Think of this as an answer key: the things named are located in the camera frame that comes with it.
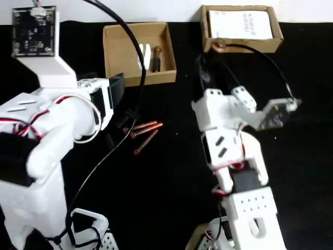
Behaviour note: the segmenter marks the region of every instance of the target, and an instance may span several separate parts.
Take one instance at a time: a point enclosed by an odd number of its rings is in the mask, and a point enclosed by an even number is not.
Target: copper screw
[[[161,59],[160,59],[161,52],[162,52],[161,46],[156,46],[154,48],[155,57],[152,60],[152,71],[154,73],[160,72],[160,70],[161,70]]]
[[[145,147],[145,146],[147,146],[147,144],[151,141],[151,139],[157,134],[157,132],[158,132],[158,130],[157,129],[155,129],[154,131],[153,131],[153,133],[151,133],[151,135],[144,141],[144,142],[142,142],[142,144],[140,145],[140,147],[138,147],[137,149],[135,149],[134,151],[133,151],[133,155],[135,155],[135,156],[138,156],[139,154],[140,154],[140,152],[141,152],[141,150]]]
[[[133,130],[137,130],[137,129],[143,129],[145,127],[149,127],[151,125],[154,125],[156,124],[157,121],[150,121],[150,122],[147,122],[147,123],[143,123],[143,124],[140,124],[140,125],[137,125],[133,128]],[[129,128],[123,128],[123,132],[124,134],[126,134],[127,132],[129,131]]]
[[[161,46],[156,46],[154,48],[154,52],[155,52],[155,58],[160,58],[160,54],[162,53],[162,47]]]
[[[140,131],[138,131],[138,132],[132,132],[132,133],[131,133],[131,138],[134,139],[134,138],[136,138],[136,137],[137,137],[138,135],[140,135],[140,134],[147,133],[147,132],[149,132],[149,131],[151,131],[151,130],[154,130],[154,129],[157,129],[157,128],[161,127],[161,126],[163,126],[163,123],[162,123],[162,122],[160,122],[160,123],[158,123],[158,124],[156,124],[156,125],[154,125],[154,126],[148,127],[148,128],[146,128],[146,129],[142,129],[142,130],[140,130]]]

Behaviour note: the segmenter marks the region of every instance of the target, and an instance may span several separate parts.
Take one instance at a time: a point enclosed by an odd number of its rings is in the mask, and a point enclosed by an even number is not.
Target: black wire
[[[228,64],[223,60],[222,55],[220,57],[221,63],[223,64],[223,66],[226,68],[226,70],[228,71],[228,73],[231,75],[231,77],[234,79],[235,83],[238,86],[241,86],[240,81],[238,80],[238,78],[236,77],[235,73],[231,70],[231,68],[228,66]]]
[[[32,2],[33,2],[35,7],[39,7],[39,4],[38,4],[37,0],[32,0]]]
[[[239,47],[239,48],[245,48],[249,51],[252,51],[260,56],[262,56],[264,59],[266,59],[273,67],[274,69],[276,70],[276,72],[278,73],[278,75],[280,76],[281,80],[283,81],[283,83],[287,86],[287,89],[289,88],[289,85],[288,85],[288,80],[287,78],[285,77],[285,75],[282,73],[282,71],[280,70],[280,68],[277,66],[277,64],[268,56],[266,55],[265,53],[262,53],[261,51],[255,49],[255,48],[252,48],[248,45],[243,45],[243,44],[227,44],[226,45],[227,47]],[[289,95],[292,99],[296,99],[294,97],[294,95],[292,93],[289,92]]]
[[[222,206],[220,203],[219,203],[218,207],[219,207],[219,212],[220,212],[220,225],[219,225],[219,231],[217,232],[215,241],[217,241],[219,239],[221,232],[222,232]]]
[[[145,70],[145,65],[144,65],[144,57],[142,55],[141,49],[139,47],[139,43],[136,40],[133,32],[131,31],[130,27],[128,27],[128,25],[124,22],[123,19],[121,19],[114,11],[112,11],[110,8],[108,8],[107,6],[105,6],[104,4],[102,4],[100,1],[98,0],[83,0],[89,4],[92,4],[94,6],[96,6],[97,8],[101,9],[102,11],[104,11],[106,14],[108,14],[110,17],[112,17],[116,22],[118,22],[120,24],[120,26],[125,30],[125,32],[127,33],[127,35],[129,36],[129,38],[131,39],[134,48],[138,54],[139,60],[140,60],[140,64],[142,67],[142,74],[141,74],[141,80],[140,80],[140,89],[139,89],[139,95],[138,95],[138,99],[137,99],[137,103],[136,103],[136,108],[135,108],[135,112],[137,113],[140,109],[140,105],[141,105],[141,101],[142,101],[142,95],[143,95],[143,91],[144,91],[144,85],[145,85],[145,81],[146,81],[146,70]],[[111,150],[94,168],[93,170],[90,172],[90,174],[87,176],[87,178],[83,181],[82,185],[80,186],[79,190],[77,191],[77,193],[75,194],[71,204],[68,207],[68,211],[66,214],[66,229],[70,238],[70,241],[72,243],[72,245],[75,245],[75,238],[73,235],[73,232],[71,230],[71,224],[72,224],[72,220],[71,220],[71,210],[73,208],[73,205],[76,201],[76,199],[78,198],[80,192],[82,191],[82,188],[85,186],[85,184],[87,183],[87,181],[89,180],[89,178],[92,176],[92,174],[97,170],[97,168],[117,149],[119,148],[119,146],[126,140],[126,138],[129,136],[129,134],[131,133],[131,131],[133,130],[134,126],[135,126],[135,122],[136,119],[133,119],[132,125],[130,126],[129,131],[127,132],[127,134],[123,137],[123,139],[113,148],[113,150]]]

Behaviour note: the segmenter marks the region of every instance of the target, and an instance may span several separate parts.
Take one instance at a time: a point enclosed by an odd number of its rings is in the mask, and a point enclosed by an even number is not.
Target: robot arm
[[[204,80],[214,81],[209,72],[201,74]],[[282,127],[298,105],[296,99],[274,99],[257,111],[254,98],[243,86],[233,88],[231,95],[204,88],[201,97],[192,102],[207,165],[217,177],[220,194],[225,196],[221,205],[227,216],[222,220],[228,221],[233,236],[230,243],[220,220],[214,219],[210,223],[214,249],[286,249],[272,190],[266,186],[268,175],[260,143],[242,129],[247,125],[256,130]],[[245,161],[250,170],[245,171]]]
[[[55,6],[13,10],[13,57],[38,76],[40,88],[21,93],[0,106],[0,204],[14,247],[27,245],[37,229],[54,249],[91,250],[105,237],[108,220],[102,215],[75,209],[88,216],[91,228],[66,232],[67,206],[60,161],[74,143],[91,141],[113,115],[108,79],[76,81],[75,72],[59,57],[59,13]]]

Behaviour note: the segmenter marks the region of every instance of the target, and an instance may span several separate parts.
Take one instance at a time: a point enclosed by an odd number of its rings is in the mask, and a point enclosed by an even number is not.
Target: open cardboard box
[[[273,38],[264,40],[254,39],[230,39],[230,38],[217,38],[213,39],[211,36],[209,12],[210,10],[218,11],[242,11],[242,10],[258,10],[266,11],[270,18]],[[201,9],[201,32],[202,32],[202,46],[203,50],[207,52],[213,41],[223,40],[225,44],[236,43],[253,47],[264,53],[274,53],[283,42],[283,35],[277,21],[273,7],[251,5],[251,6],[212,6],[203,5]],[[250,52],[244,48],[227,47],[226,52]]]
[[[166,22],[149,22],[129,24],[138,43],[144,47],[150,44],[151,61],[147,70],[146,84],[175,82],[176,62],[173,55],[169,27]],[[124,73],[126,86],[139,86],[141,70],[137,63],[136,50],[120,25],[105,26],[103,31],[104,59],[106,77]],[[161,71],[153,73],[153,49],[162,47]]]

